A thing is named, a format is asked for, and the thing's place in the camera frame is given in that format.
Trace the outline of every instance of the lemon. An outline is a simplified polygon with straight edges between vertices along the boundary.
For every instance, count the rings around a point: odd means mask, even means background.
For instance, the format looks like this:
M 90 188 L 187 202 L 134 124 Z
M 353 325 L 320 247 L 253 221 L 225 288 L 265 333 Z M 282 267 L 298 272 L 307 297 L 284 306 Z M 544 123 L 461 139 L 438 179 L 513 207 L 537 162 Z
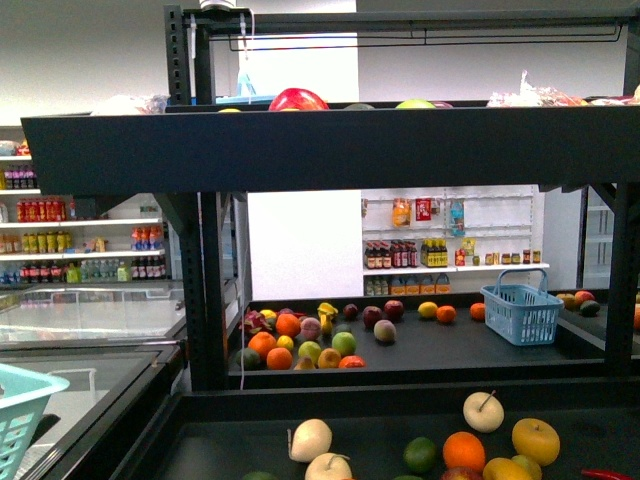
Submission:
M 293 339 L 286 335 L 282 335 L 280 338 L 278 338 L 278 341 L 276 342 L 276 346 L 284 347 L 291 352 L 293 351 Z
M 423 302 L 418 307 L 418 313 L 422 318 L 435 318 L 438 306 L 433 302 Z

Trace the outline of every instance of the yellow apple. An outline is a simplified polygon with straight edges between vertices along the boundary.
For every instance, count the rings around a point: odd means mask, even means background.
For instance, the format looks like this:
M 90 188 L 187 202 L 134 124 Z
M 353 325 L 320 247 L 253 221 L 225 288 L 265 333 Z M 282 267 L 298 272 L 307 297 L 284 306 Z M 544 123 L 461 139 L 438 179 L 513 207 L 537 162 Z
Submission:
M 489 460 L 482 471 L 483 480 L 532 480 L 523 467 L 508 458 Z
M 513 446 L 541 467 L 552 464 L 560 454 L 560 437 L 548 423 L 537 418 L 519 420 L 511 432 Z
M 472 393 L 462 407 L 464 419 L 474 430 L 490 433 L 498 429 L 504 420 L 504 408 L 493 394 Z

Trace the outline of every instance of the snack package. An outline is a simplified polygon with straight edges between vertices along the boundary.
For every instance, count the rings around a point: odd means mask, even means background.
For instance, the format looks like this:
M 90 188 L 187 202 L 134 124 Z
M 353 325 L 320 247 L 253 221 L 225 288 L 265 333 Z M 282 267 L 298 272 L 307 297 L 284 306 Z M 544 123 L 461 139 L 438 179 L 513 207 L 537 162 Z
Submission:
M 91 115 L 154 115 L 164 113 L 168 95 L 130 97 L 116 95 L 100 103 Z

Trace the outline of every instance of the green apple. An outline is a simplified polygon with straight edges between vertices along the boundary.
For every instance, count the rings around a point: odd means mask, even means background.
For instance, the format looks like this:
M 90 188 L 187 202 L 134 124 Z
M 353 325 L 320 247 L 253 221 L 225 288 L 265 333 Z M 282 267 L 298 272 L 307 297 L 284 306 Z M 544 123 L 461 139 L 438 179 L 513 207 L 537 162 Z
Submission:
M 409 100 L 405 100 L 402 103 L 399 103 L 396 108 L 405 109 L 405 108 L 436 108 L 436 106 L 428 102 L 427 100 L 423 100 L 422 98 L 412 98 Z

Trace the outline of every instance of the shopping basket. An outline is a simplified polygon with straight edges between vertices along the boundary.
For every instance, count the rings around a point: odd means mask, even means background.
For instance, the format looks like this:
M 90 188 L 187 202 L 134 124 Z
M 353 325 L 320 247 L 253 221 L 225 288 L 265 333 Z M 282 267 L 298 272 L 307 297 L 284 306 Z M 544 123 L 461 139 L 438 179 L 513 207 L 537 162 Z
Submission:
M 0 386 L 0 480 L 12 480 L 49 397 L 69 382 L 0 363 Z
M 507 273 L 542 272 L 538 288 L 531 285 L 502 285 Z M 563 308 L 559 298 L 547 293 L 547 273 L 542 269 L 505 270 L 495 286 L 482 287 L 485 324 L 517 346 L 548 345 L 556 336 L 558 314 Z

